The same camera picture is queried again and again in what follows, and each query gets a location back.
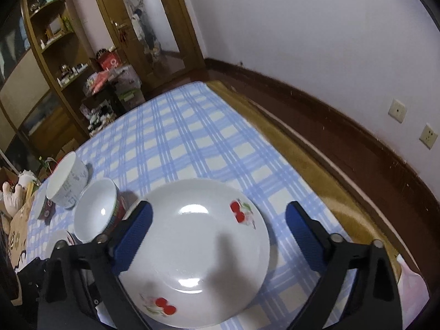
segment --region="red bag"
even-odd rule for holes
[[[101,57],[98,58],[98,63],[104,71],[108,71],[109,69],[122,65],[122,62],[120,61],[116,51],[105,52]]]

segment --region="small plate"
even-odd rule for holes
[[[52,255],[52,252],[55,248],[56,242],[64,239],[69,246],[73,246],[75,244],[75,240],[73,239],[73,236],[66,230],[56,230],[54,232],[51,232],[51,236],[49,238],[48,244],[46,246],[45,250],[45,259],[50,258]]]
[[[147,200],[153,223],[119,276],[136,306],[182,328],[216,325],[243,310],[269,264],[269,235],[255,205],[208,179],[168,183]]]

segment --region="wall socket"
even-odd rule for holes
[[[426,124],[422,131],[422,135],[420,135],[420,141],[430,149],[436,142],[437,136],[438,134],[431,128],[431,126]]]
[[[402,123],[406,115],[405,105],[397,99],[393,99],[388,111],[388,115],[396,119],[399,123]]]

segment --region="tablecloth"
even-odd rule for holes
[[[77,154],[91,169],[92,180],[111,178],[129,202],[164,183],[197,177],[227,183],[261,210],[271,242],[267,277],[243,312],[212,329],[285,329],[311,294],[319,275],[309,268],[285,223],[290,201],[299,201],[329,233],[350,240],[287,161],[202,82],[144,103],[83,144]],[[74,231],[71,210],[57,206],[49,226],[31,211],[27,262],[43,255],[50,232],[58,229]],[[327,325],[340,317],[353,276],[348,273]],[[148,320],[154,329],[166,328]]]

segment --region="white bowl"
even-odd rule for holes
[[[49,238],[48,243],[46,245],[46,249],[44,251],[44,259],[51,257],[52,252],[55,248],[56,242],[58,242],[62,239],[65,240],[69,246],[73,246],[75,244],[75,240],[73,239],[72,235],[68,231],[56,230],[54,232],[51,232],[50,238]]]
[[[110,234],[126,210],[124,198],[112,180],[94,181],[84,190],[73,211],[75,236],[86,243],[101,233]]]
[[[49,178],[46,197],[56,205],[71,208],[87,184],[89,171],[74,151],[68,153]]]
[[[151,191],[153,222],[119,279],[135,305],[179,328],[219,324],[256,296],[269,265],[269,235],[255,205],[214,180]]]

